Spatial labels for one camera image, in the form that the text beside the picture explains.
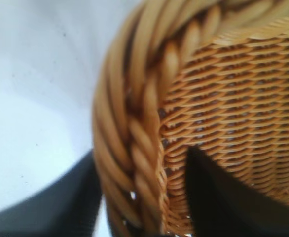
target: rattan strand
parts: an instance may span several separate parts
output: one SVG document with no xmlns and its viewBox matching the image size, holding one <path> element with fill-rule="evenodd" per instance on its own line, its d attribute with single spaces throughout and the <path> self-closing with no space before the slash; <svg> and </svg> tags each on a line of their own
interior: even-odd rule
<svg viewBox="0 0 289 237">
<path fill-rule="evenodd" d="M 108 51 L 93 134 L 118 235 L 193 234 L 188 145 L 289 205 L 289 0 L 143 1 Z"/>
</svg>

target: wicker basket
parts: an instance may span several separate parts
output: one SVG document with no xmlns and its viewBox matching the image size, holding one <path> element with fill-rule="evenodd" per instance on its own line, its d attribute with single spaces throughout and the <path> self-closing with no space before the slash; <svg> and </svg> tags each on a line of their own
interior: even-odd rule
<svg viewBox="0 0 289 237">
<path fill-rule="evenodd" d="M 194 234 L 188 145 L 289 205 L 289 0 L 141 2 L 105 59 L 93 134 L 120 236 Z"/>
</svg>

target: wicker weave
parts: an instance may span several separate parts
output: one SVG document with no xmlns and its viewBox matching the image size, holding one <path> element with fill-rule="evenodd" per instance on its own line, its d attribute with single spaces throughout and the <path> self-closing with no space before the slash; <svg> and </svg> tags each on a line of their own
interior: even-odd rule
<svg viewBox="0 0 289 237">
<path fill-rule="evenodd" d="M 289 0 L 143 1 L 105 59 L 93 134 L 123 237 L 193 234 L 188 145 L 289 205 Z"/>
</svg>

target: white table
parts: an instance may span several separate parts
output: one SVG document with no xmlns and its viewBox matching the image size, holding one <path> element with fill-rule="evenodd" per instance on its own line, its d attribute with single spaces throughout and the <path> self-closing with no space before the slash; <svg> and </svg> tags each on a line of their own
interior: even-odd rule
<svg viewBox="0 0 289 237">
<path fill-rule="evenodd" d="M 0 0 L 0 211 L 54 183 L 91 149 L 99 68 L 134 2 Z"/>
</svg>

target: black object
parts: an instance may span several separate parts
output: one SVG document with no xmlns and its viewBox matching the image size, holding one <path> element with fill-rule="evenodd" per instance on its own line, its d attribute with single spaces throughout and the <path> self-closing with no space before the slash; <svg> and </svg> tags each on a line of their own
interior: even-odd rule
<svg viewBox="0 0 289 237">
<path fill-rule="evenodd" d="M 0 237 L 90 237 L 101 188 L 92 153 L 55 184 L 0 213 Z"/>
<path fill-rule="evenodd" d="M 196 147 L 187 152 L 185 184 L 200 237 L 289 237 L 289 207 L 245 186 Z"/>
</svg>

